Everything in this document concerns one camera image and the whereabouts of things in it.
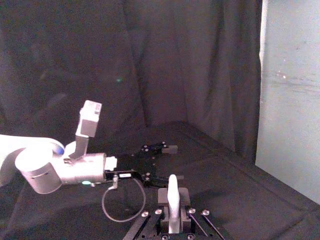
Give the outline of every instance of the gray cable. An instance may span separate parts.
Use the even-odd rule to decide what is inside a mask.
[[[113,217],[111,217],[108,213],[107,213],[107,210],[106,210],[106,207],[105,207],[105,198],[106,198],[106,195],[107,193],[112,190],[112,189],[107,189],[103,196],[102,196],[102,201],[101,201],[101,204],[102,204],[102,210],[104,212],[104,214],[106,215],[106,217],[114,222],[117,222],[117,223],[125,223],[125,222],[128,222],[128,221],[131,221],[132,219],[136,218],[137,216],[139,216],[141,214],[141,212],[144,210],[145,206],[146,206],[146,193],[145,193],[145,190],[144,190],[144,187],[141,185],[141,183],[133,178],[133,180],[136,182],[136,184],[138,184],[141,192],[142,192],[142,195],[143,195],[143,204],[142,204],[142,207],[141,209],[137,212],[137,214],[135,214],[134,216],[130,217],[130,218],[127,218],[127,219],[124,219],[124,220],[117,220],[117,219],[114,219]]]

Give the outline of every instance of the bolt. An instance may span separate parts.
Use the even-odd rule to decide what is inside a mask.
[[[157,214],[157,215],[162,214],[162,210],[161,209],[157,209],[157,210],[155,210],[154,213]]]
[[[169,239],[169,236],[168,236],[168,235],[162,235],[161,240],[168,240],[168,239]]]
[[[209,210],[203,210],[202,211],[202,215],[204,215],[204,216],[208,216],[210,214],[210,212],[209,212]]]
[[[147,217],[148,215],[149,215],[149,213],[147,211],[143,211],[141,214],[141,216],[144,218]]]
[[[188,240],[195,240],[195,235],[189,234],[188,235]]]
[[[190,214],[194,214],[196,212],[196,210],[194,208],[189,208],[188,213]]]

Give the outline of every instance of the black cloth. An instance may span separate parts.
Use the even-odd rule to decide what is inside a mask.
[[[117,156],[159,141],[178,145],[178,154],[158,158],[157,174],[184,175],[179,186],[188,188],[192,206],[209,209],[234,239],[319,239],[318,204],[187,123],[163,124],[109,141],[92,139],[90,151]],[[2,237],[121,240],[133,221],[116,223],[104,216],[101,197],[108,187],[64,186],[40,195],[26,184]],[[114,217],[124,218],[140,208],[142,196],[132,180],[120,182],[119,187],[110,192],[106,208]],[[146,209],[151,211],[157,206],[157,190],[148,188],[146,193]]]
[[[25,123],[57,93],[76,96],[71,106],[87,94],[104,106],[108,137],[186,121],[254,163],[261,9],[261,0],[1,1],[5,117]]]

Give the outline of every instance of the blue light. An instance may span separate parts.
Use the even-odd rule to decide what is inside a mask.
[[[91,182],[90,182],[90,181],[83,181],[82,184],[83,184],[83,185],[90,185]]]

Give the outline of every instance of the screw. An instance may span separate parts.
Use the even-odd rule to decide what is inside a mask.
[[[196,210],[194,208],[189,208],[188,213],[190,214],[194,214],[196,212]]]
[[[195,235],[189,234],[188,235],[188,240],[195,240]]]
[[[147,211],[143,211],[141,214],[141,216],[144,218],[147,217],[148,215],[149,215],[149,213]]]
[[[162,214],[162,210],[161,209],[157,209],[157,210],[155,210],[154,213],[157,214],[157,215]]]
[[[204,215],[204,216],[208,216],[210,214],[210,212],[209,212],[209,210],[203,210],[202,211],[202,215]]]

